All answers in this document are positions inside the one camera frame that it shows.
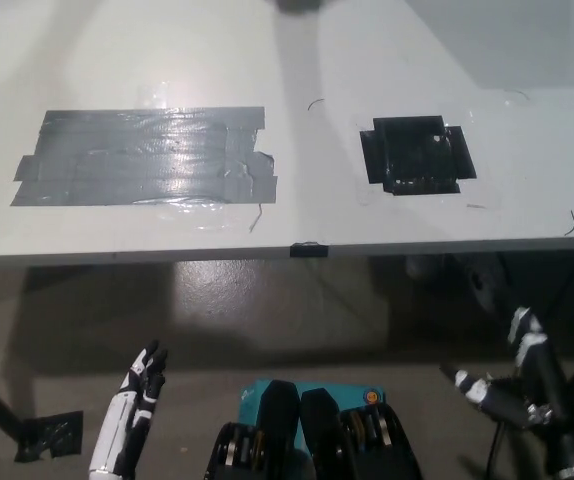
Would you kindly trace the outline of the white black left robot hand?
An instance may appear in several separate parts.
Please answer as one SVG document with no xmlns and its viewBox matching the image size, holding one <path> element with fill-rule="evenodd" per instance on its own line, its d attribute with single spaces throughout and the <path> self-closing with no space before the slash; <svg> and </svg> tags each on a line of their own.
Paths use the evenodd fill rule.
<svg viewBox="0 0 574 480">
<path fill-rule="evenodd" d="M 112 397 L 91 462 L 90 479 L 133 479 L 165 384 L 167 351 L 154 340 L 141 350 Z"/>
</svg>

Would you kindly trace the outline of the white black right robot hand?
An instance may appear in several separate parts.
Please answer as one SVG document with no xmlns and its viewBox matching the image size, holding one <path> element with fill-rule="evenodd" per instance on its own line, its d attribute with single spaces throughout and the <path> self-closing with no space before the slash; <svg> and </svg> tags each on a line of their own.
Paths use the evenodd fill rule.
<svg viewBox="0 0 574 480">
<path fill-rule="evenodd" d="M 574 429 L 574 404 L 566 378 L 547 333 L 531 309 L 513 313 L 507 342 L 517 377 L 490 380 L 443 364 L 440 371 L 466 400 L 494 420 L 518 429 L 552 423 Z"/>
</svg>

